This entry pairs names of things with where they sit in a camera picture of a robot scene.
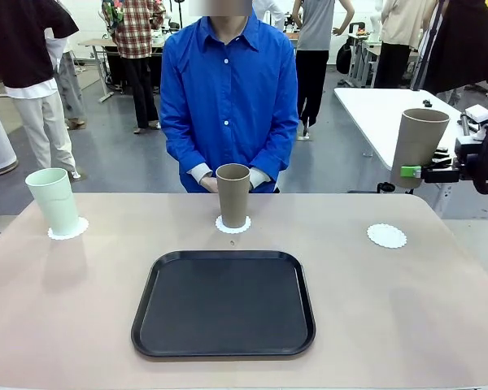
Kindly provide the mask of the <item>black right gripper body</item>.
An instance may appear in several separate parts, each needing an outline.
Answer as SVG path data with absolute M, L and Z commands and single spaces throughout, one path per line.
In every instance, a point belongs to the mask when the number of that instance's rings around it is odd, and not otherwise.
M 457 162 L 450 164 L 434 163 L 425 166 L 425 183 L 449 184 L 460 181 L 460 166 Z

